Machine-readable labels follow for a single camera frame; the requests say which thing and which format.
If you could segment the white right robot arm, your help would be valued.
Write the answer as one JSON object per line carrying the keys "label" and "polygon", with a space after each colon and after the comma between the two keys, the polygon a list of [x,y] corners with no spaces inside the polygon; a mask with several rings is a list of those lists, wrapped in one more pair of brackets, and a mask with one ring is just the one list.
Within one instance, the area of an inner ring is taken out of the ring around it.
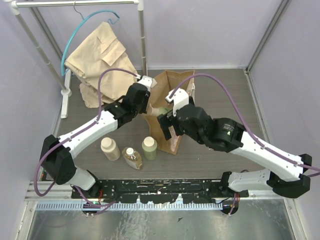
{"label": "white right robot arm", "polygon": [[304,174],[307,169],[302,166],[312,164],[310,155],[293,155],[251,137],[235,120],[211,118],[192,103],[177,112],[160,114],[157,120],[166,140],[172,137],[169,128],[173,127],[177,136],[187,135],[216,152],[238,155],[263,167],[251,172],[224,172],[219,191],[225,197],[242,191],[271,190],[281,197],[297,199],[310,190],[311,178]]}

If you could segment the amber clear bottle white cap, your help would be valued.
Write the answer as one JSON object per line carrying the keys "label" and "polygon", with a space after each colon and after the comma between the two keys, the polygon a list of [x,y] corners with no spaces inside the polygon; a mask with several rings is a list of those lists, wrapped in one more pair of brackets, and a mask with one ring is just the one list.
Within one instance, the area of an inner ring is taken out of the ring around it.
{"label": "amber clear bottle white cap", "polygon": [[126,147],[122,150],[122,156],[125,162],[135,170],[141,170],[143,168],[143,161],[140,153],[132,147]]}

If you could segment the brown canvas tote bag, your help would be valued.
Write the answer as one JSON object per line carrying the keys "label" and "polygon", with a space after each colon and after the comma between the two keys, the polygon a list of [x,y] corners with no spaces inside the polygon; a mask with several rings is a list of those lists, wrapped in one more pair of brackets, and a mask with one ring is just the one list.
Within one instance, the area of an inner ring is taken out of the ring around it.
{"label": "brown canvas tote bag", "polygon": [[174,90],[180,82],[195,74],[194,70],[175,72],[165,70],[156,77],[156,85],[151,89],[148,100],[147,113],[143,118],[149,126],[149,135],[157,142],[157,149],[172,155],[178,151],[181,136],[176,135],[171,113],[173,108],[166,100],[170,91]]}

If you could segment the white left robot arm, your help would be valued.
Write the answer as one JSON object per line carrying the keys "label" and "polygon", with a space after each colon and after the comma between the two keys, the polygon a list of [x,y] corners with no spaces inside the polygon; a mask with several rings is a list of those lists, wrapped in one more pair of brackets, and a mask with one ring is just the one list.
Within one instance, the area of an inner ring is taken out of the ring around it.
{"label": "white left robot arm", "polygon": [[151,86],[141,81],[128,88],[126,95],[107,104],[96,118],[60,137],[49,135],[41,150],[41,166],[57,185],[77,186],[88,198],[99,196],[102,186],[88,170],[77,167],[75,158],[89,145],[146,112]]}

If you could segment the light green lotion bottle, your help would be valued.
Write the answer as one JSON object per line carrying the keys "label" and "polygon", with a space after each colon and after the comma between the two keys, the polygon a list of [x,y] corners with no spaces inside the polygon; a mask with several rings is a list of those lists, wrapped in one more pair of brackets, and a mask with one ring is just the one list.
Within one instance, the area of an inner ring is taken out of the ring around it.
{"label": "light green lotion bottle", "polygon": [[148,115],[158,117],[160,115],[165,115],[169,111],[170,109],[166,107],[153,107],[152,105],[150,105]]}

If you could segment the green bottle with beige cap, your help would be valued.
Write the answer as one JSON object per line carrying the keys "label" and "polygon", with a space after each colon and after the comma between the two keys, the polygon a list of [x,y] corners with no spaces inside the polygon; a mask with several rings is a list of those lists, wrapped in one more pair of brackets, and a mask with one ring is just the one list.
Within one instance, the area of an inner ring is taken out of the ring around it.
{"label": "green bottle with beige cap", "polygon": [[152,138],[151,136],[147,136],[143,140],[141,146],[144,152],[144,156],[147,160],[153,161],[156,159],[158,144],[154,138]]}

